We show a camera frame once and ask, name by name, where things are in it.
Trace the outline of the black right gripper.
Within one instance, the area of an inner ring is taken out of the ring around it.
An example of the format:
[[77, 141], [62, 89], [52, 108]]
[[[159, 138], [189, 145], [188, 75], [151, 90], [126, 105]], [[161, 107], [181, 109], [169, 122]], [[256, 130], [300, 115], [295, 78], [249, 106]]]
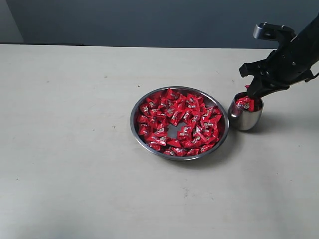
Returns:
[[245, 63], [239, 68], [241, 77], [253, 76], [246, 95], [262, 98], [287, 90], [291, 85], [314, 79], [314, 42], [292, 41], [274, 50], [263, 60]]

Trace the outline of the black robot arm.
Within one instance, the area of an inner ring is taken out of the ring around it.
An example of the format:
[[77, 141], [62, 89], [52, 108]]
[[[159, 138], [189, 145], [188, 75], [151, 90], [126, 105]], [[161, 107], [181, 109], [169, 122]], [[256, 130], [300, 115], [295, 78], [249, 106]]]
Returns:
[[311, 71], [311, 67], [319, 60], [317, 17], [299, 34], [295, 34], [292, 28], [285, 25], [263, 22], [255, 26], [253, 37], [276, 41], [279, 46], [266, 59], [245, 63], [240, 67], [241, 77], [253, 76], [246, 91], [250, 98], [262, 98], [317, 77]]

